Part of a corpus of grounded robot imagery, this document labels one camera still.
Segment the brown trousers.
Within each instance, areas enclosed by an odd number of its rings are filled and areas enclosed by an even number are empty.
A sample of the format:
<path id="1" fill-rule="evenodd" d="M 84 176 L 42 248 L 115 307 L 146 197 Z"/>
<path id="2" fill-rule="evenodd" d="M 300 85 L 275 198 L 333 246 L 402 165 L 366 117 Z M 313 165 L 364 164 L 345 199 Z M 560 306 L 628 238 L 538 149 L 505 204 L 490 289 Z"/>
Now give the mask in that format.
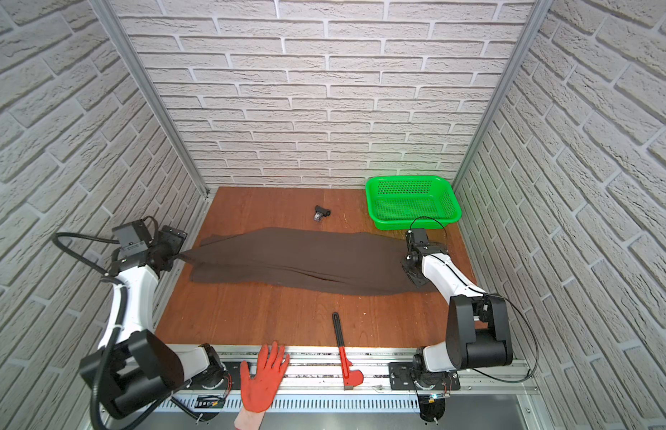
<path id="1" fill-rule="evenodd" d="M 265 283 L 323 293 L 379 297 L 434 292 L 406 275 L 406 243 L 370 233 L 267 228 L 212 236 L 180 259 L 196 283 Z"/>

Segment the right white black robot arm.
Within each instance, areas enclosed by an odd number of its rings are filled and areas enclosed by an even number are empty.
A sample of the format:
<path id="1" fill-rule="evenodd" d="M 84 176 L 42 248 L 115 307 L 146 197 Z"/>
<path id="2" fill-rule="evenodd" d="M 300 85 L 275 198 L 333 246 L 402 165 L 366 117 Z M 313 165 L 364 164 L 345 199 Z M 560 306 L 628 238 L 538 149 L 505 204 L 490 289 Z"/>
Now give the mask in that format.
<path id="1" fill-rule="evenodd" d="M 422 349 L 432 373 L 506 367 L 513 361 L 507 301 L 476 286 L 437 247 L 415 247 L 403 261 L 415 286 L 431 283 L 449 305 L 445 340 Z"/>

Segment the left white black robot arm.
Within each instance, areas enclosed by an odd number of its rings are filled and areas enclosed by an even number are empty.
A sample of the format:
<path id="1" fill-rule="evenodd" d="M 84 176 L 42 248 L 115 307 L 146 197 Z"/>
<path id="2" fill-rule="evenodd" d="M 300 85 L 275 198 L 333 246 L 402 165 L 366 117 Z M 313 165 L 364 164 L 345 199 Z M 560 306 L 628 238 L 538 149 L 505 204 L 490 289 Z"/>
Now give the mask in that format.
<path id="1" fill-rule="evenodd" d="M 209 344 L 177 353 L 152 329 L 155 290 L 179 257 L 186 233 L 168 226 L 151 233 L 144 220 L 112 232 L 118 247 L 103 277 L 114 292 L 112 310 L 97 351 L 80 361 L 96 429 L 105 428 L 104 413 L 124 419 L 139 412 L 145 419 L 179 390 L 232 383 Z"/>

